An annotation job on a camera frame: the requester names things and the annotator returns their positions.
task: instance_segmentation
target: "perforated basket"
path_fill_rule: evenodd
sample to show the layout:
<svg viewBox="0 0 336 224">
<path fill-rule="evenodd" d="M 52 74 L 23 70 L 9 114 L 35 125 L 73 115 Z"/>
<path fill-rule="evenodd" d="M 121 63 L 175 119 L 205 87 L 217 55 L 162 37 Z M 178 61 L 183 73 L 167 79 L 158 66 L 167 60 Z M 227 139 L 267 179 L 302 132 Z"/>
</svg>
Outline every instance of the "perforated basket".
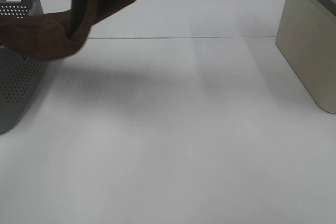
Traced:
<svg viewBox="0 0 336 224">
<path fill-rule="evenodd" d="M 42 13 L 40 0 L 0 2 L 2 16 L 23 18 L 25 15 Z M 45 62 L 0 46 L 0 134 L 9 130 L 19 119 L 46 67 Z"/>
</svg>

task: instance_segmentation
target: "gray plastic basket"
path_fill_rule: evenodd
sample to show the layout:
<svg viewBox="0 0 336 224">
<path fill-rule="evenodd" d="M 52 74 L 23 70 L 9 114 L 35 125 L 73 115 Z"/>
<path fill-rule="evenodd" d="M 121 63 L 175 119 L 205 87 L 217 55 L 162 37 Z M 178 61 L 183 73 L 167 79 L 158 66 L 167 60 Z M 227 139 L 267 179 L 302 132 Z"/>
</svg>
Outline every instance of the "gray plastic basket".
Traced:
<svg viewBox="0 0 336 224">
<path fill-rule="evenodd" d="M 23 18 L 42 13 L 40 0 L 0 3 L 0 15 L 7 17 Z M 20 118 L 46 67 L 46 62 L 0 47 L 0 134 Z"/>
</svg>

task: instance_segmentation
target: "brown fabric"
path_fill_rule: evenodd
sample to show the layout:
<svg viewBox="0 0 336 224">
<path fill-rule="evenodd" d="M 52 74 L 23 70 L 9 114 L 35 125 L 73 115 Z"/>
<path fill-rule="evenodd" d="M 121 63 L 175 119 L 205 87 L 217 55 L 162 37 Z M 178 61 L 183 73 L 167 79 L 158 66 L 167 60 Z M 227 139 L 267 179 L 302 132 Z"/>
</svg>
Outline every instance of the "brown fabric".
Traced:
<svg viewBox="0 0 336 224">
<path fill-rule="evenodd" d="M 88 38 L 91 26 L 136 0 L 72 0 L 71 10 L 0 18 L 0 41 L 8 48 L 39 60 L 75 54 Z"/>
</svg>

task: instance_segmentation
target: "brown towel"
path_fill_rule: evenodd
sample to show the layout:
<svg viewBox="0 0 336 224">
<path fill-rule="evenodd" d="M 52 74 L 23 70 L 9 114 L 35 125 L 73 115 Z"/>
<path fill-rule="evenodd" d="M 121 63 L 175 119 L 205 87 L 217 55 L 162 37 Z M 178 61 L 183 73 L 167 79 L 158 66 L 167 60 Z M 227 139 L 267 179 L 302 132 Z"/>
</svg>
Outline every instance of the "brown towel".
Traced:
<svg viewBox="0 0 336 224">
<path fill-rule="evenodd" d="M 72 0 L 71 10 L 23 19 L 0 18 L 0 41 L 15 52 L 39 60 L 75 54 L 91 27 L 136 0 Z"/>
</svg>

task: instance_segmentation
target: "brown cloth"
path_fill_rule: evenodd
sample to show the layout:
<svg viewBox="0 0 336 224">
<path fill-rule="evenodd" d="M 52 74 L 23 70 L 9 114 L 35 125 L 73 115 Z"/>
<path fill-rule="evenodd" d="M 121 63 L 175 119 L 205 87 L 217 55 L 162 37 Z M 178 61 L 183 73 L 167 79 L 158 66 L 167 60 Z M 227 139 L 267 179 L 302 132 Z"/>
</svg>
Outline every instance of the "brown cloth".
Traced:
<svg viewBox="0 0 336 224">
<path fill-rule="evenodd" d="M 39 60 L 75 54 L 88 38 L 91 26 L 136 0 L 72 0 L 71 10 L 0 18 L 0 41 L 11 50 Z"/>
</svg>

